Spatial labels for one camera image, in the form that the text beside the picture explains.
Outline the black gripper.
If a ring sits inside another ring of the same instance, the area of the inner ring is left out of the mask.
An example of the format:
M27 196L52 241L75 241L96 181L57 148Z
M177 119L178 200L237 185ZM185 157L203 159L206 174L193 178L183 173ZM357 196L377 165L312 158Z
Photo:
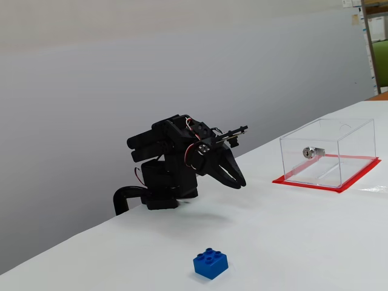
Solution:
M227 187L240 189L246 186L226 137L205 138L190 145L189 167L201 176L210 175Z

